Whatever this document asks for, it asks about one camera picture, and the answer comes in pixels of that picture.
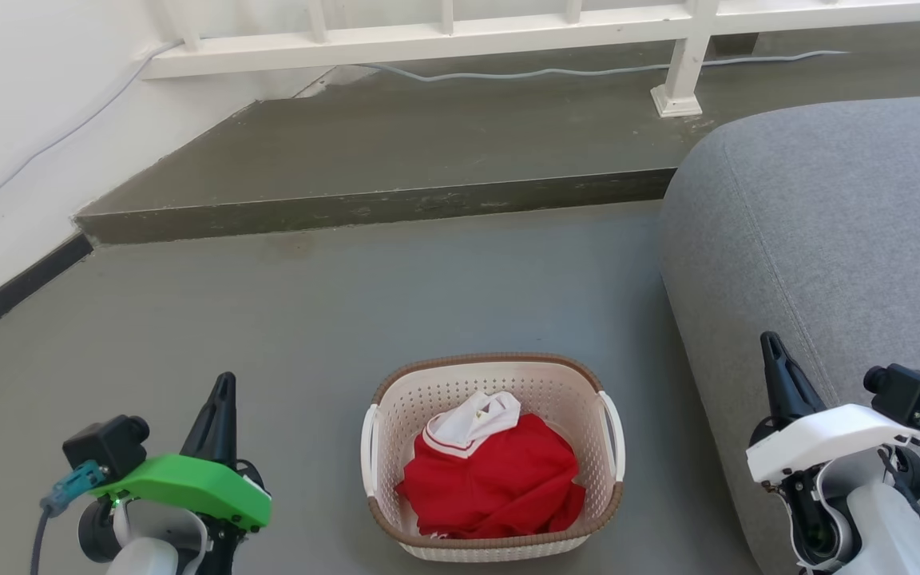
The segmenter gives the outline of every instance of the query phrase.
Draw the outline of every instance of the brown basket rim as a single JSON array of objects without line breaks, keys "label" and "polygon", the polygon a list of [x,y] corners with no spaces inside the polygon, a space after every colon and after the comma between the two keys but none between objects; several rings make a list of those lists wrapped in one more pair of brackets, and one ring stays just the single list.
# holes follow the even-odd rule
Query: brown basket rim
[{"label": "brown basket rim", "polygon": [[[393,383],[397,382],[398,379],[402,378],[404,375],[413,374],[414,371],[422,371],[422,369],[431,369],[434,367],[448,367],[449,365],[503,363],[503,361],[539,361],[539,363],[558,363],[560,365],[565,365],[577,371],[578,374],[584,375],[584,378],[591,383],[596,392],[602,391],[602,383],[599,383],[598,378],[596,378],[595,374],[592,374],[591,369],[561,355],[549,353],[481,353],[441,357],[404,365],[404,367],[397,369],[397,371],[394,371],[393,374],[388,376],[386,381],[379,386],[379,389],[375,392],[372,403],[379,404]],[[609,504],[602,510],[602,514],[599,514],[598,517],[595,517],[595,519],[588,521],[588,523],[580,527],[567,529],[566,531],[557,531],[556,533],[541,533],[540,535],[523,535],[521,537],[504,537],[500,539],[431,539],[419,535],[409,535],[395,528],[394,525],[386,519],[383,510],[379,507],[379,500],[374,498],[374,496],[368,498],[368,507],[371,510],[372,516],[375,518],[375,523],[379,524],[379,527],[383,529],[388,536],[402,543],[402,545],[423,547],[424,549],[514,549],[514,547],[548,545],[549,543],[558,543],[559,541],[587,537],[605,527],[605,525],[613,519],[623,496],[624,482],[617,481],[616,484],[613,484],[613,495],[610,496]]]}]

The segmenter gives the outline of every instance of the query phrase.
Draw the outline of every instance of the white cable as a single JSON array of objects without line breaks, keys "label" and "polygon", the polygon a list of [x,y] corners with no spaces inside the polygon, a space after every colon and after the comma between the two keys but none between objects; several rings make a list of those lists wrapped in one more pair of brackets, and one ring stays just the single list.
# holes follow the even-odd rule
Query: white cable
[{"label": "white cable", "polygon": [[[69,136],[72,136],[73,132],[76,132],[77,130],[80,130],[80,128],[86,126],[89,121],[94,120],[95,117],[98,117],[99,113],[102,113],[103,110],[112,105],[112,103],[116,101],[117,98],[119,98],[121,95],[123,95],[123,92],[125,92],[127,88],[129,88],[130,85],[134,83],[134,80],[137,80],[137,77],[140,76],[140,73],[143,72],[144,68],[149,64],[149,62],[151,62],[151,58],[154,58],[154,56],[162,54],[165,51],[172,50],[172,48],[175,48],[181,44],[183,44],[182,40],[176,40],[151,50],[149,54],[147,54],[147,56],[145,56],[144,59],[140,61],[140,65],[137,67],[137,69],[134,70],[134,73],[131,73],[130,77],[127,77],[127,80],[121,84],[120,88],[113,92],[112,96],[109,96],[109,100],[106,101],[103,106],[100,106],[100,108],[94,110],[94,113],[89,114],[88,117],[85,117],[84,120],[81,120],[80,123],[77,123],[73,128],[66,130],[65,133],[63,133],[61,136],[58,136],[58,138],[55,138],[54,141],[47,143],[47,145],[41,146],[36,153],[30,154],[28,159],[22,161],[21,164],[14,168],[14,170],[10,171],[10,175],[0,180],[0,189],[3,189],[5,185],[10,183],[12,179],[21,173],[23,168],[26,168],[26,166],[28,166],[31,161],[34,161],[36,157],[41,156],[42,153],[48,152],[49,149],[52,149],[52,147],[58,145],[59,142],[62,142],[66,138],[69,138]],[[813,56],[821,56],[825,54],[847,54],[847,52],[839,52],[836,50],[816,50],[814,52],[806,52],[805,54],[799,54],[796,56],[747,56],[742,58],[724,59],[723,61],[706,61],[702,62],[702,65],[709,66],[731,65],[732,63],[800,61],[800,59],[812,58]],[[394,66],[391,65],[383,65],[382,63],[359,63],[358,66],[362,66],[362,68],[380,69],[384,70],[384,72],[398,73],[399,76],[409,77],[410,79],[417,81],[455,80],[460,79],[460,77],[467,77],[467,79],[476,80],[522,80],[525,79],[525,77],[544,76],[547,73],[564,73],[567,76],[609,76],[611,73],[646,72],[646,70],[650,69],[669,68],[668,63],[657,63],[657,65],[642,65],[637,66],[636,68],[600,69],[594,70],[594,72],[591,72],[591,70],[589,70],[589,72],[584,72],[584,70],[578,69],[548,68],[536,70],[536,72],[525,73],[444,73],[442,76],[427,77],[419,76],[416,73],[407,72],[404,69],[394,68]]]},{"label": "white cable", "polygon": [[137,77],[140,76],[140,73],[143,72],[144,68],[149,64],[149,62],[151,62],[151,58],[154,58],[154,56],[157,56],[158,54],[162,54],[163,52],[167,50],[172,50],[172,48],[179,46],[179,44],[183,44],[183,40],[176,40],[175,42],[169,42],[168,44],[163,44],[161,46],[158,46],[156,49],[151,50],[149,54],[147,54],[147,56],[145,56],[144,59],[140,61],[140,65],[137,67],[136,70],[134,70],[134,73],[131,73],[130,77],[127,77],[127,80],[124,81],[123,85],[121,85],[120,88],[118,88],[116,91],[113,92],[112,95],[109,96],[109,100],[106,101],[104,105],[100,106],[100,108],[98,109],[95,109],[94,112],[89,114],[88,117],[85,117],[85,119],[80,120],[80,123],[77,123],[76,126],[74,126],[73,128],[66,130],[65,133],[63,133],[58,138],[55,138],[54,141],[47,143],[47,145],[41,146],[40,149],[38,149],[36,153],[30,154],[28,159],[22,161],[21,164],[19,164],[18,166],[14,168],[14,170],[10,171],[10,175],[0,180],[0,189],[3,189],[3,187],[5,187],[7,183],[10,183],[12,179],[16,177],[16,174],[21,173],[23,168],[26,168],[26,166],[28,166],[28,164],[31,161],[34,161],[35,157],[39,157],[41,156],[42,153],[48,152],[49,149],[52,149],[52,147],[57,145],[59,142],[62,142],[66,138],[69,138],[69,136],[72,136],[73,132],[76,132],[77,130],[80,130],[80,128],[83,128],[84,126],[86,126],[88,124],[88,121],[94,120],[95,117],[98,117],[99,113],[102,113],[103,110],[105,110],[113,102],[115,102],[116,99],[119,98],[123,94],[123,92],[125,92],[127,88],[129,88],[130,85],[134,83],[134,80],[137,80]]},{"label": "white cable", "polygon": [[[815,50],[814,52],[804,52],[804,54],[797,54],[796,56],[746,56],[742,58],[729,58],[723,59],[723,61],[705,61],[702,62],[703,66],[710,65],[731,65],[731,63],[755,63],[755,62],[774,62],[774,61],[802,61],[804,58],[813,58],[814,56],[822,56],[828,54],[847,54],[847,52],[839,52],[836,50]],[[584,72],[584,70],[579,69],[559,69],[559,68],[548,68],[548,69],[538,69],[534,72],[524,72],[524,73],[444,73],[442,76],[419,76],[416,73],[407,72],[405,69],[395,68],[391,65],[384,65],[384,63],[358,63],[358,66],[361,68],[372,68],[384,70],[384,72],[398,73],[399,76],[409,77],[411,80],[417,81],[442,81],[442,80],[457,80],[461,77],[466,77],[466,79],[472,80],[523,80],[525,77],[536,77],[536,76],[545,76],[547,73],[563,73],[566,76],[609,76],[611,73],[632,73],[632,72],[647,72],[650,69],[668,69],[668,63],[655,63],[655,65],[639,65],[636,68],[616,68],[616,69],[599,69],[594,70],[594,72]]]}]

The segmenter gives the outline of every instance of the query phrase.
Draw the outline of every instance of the sofa seam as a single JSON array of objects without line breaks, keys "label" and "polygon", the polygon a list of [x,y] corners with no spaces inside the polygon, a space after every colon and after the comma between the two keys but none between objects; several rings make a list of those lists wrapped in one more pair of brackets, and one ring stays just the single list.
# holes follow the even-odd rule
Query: sofa seam
[{"label": "sofa seam", "polygon": [[740,178],[737,177],[737,171],[734,168],[734,163],[732,160],[730,160],[730,153],[727,152],[726,136],[723,135],[720,140],[720,150],[722,150],[723,159],[726,160],[727,168],[730,171],[730,177],[733,180],[733,192],[737,195],[737,199],[740,200],[740,203],[744,207],[744,215],[747,219],[749,227],[751,227],[751,232],[755,237],[756,243],[759,245],[759,250],[762,252],[766,273],[769,274],[771,278],[773,278],[777,299],[780,301],[780,304],[786,308],[786,311],[790,317],[790,323],[793,324],[793,327],[800,334],[802,346],[806,351],[807,356],[810,357],[811,361],[813,361],[815,364],[815,372],[817,372],[819,382],[822,383],[822,388],[829,392],[834,405],[839,405],[839,394],[836,393],[836,388],[832,385],[832,382],[829,381],[829,376],[826,372],[825,366],[822,365],[822,360],[818,357],[818,354],[815,353],[815,345],[811,341],[811,335],[808,334],[807,329],[803,325],[803,321],[800,320],[796,306],[793,304],[792,299],[790,299],[790,295],[787,294],[786,288],[783,287],[783,281],[780,277],[779,270],[776,268],[776,264],[773,262],[773,258],[771,258],[769,250],[766,248],[766,243],[764,243],[764,238],[762,236],[762,229],[759,228],[759,223],[757,223],[755,214],[753,214],[753,211],[751,210],[751,205],[748,203],[748,198],[745,196],[744,187],[740,185]]}]

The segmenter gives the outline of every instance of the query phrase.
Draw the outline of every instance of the floor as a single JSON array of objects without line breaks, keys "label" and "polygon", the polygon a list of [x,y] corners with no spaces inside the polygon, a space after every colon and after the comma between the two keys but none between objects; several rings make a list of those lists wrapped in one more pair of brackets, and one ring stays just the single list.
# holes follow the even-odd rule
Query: floor
[{"label": "floor", "polygon": [[[408,211],[453,206],[457,197],[430,192],[387,211],[388,201],[373,192],[675,168],[701,137],[739,117],[920,95],[920,22],[763,33],[755,55],[817,49],[850,53],[704,69],[697,87],[704,114],[676,119],[660,119],[649,95],[664,80],[660,70],[431,84],[376,73],[311,98],[260,102],[78,219],[107,244],[230,236],[244,233],[245,225],[270,232],[399,221]],[[422,75],[515,73],[652,65],[668,63],[671,54],[671,42],[650,42],[399,65]],[[379,201],[359,204],[357,196],[366,194]],[[345,196],[355,200],[316,201]],[[533,196],[523,194],[506,208],[541,207]]]},{"label": "floor", "polygon": [[[240,454],[274,492],[238,575],[752,575],[656,262],[660,204],[611,204],[95,251],[0,321],[0,573],[22,573],[61,441],[144,416],[178,450],[221,371],[240,378]],[[408,556],[365,505],[362,417],[411,361],[483,351],[576,358],[629,443],[616,520],[565,556]],[[43,573],[103,573],[81,503],[49,523]]]}]

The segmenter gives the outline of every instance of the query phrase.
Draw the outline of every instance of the white railing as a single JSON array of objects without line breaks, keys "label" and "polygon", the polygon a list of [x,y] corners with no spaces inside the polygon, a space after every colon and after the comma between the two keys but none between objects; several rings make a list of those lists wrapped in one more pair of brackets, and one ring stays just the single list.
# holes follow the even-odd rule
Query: white railing
[{"label": "white railing", "polygon": [[920,21],[920,0],[687,0],[613,10],[582,10],[583,0],[566,0],[564,14],[485,19],[455,19],[454,0],[441,0],[438,22],[330,29],[323,0],[307,0],[310,32],[202,39],[191,23],[194,1],[165,0],[185,44],[154,58],[144,77],[676,40],[667,80],[652,89],[662,117],[701,113],[694,87],[711,36]]}]

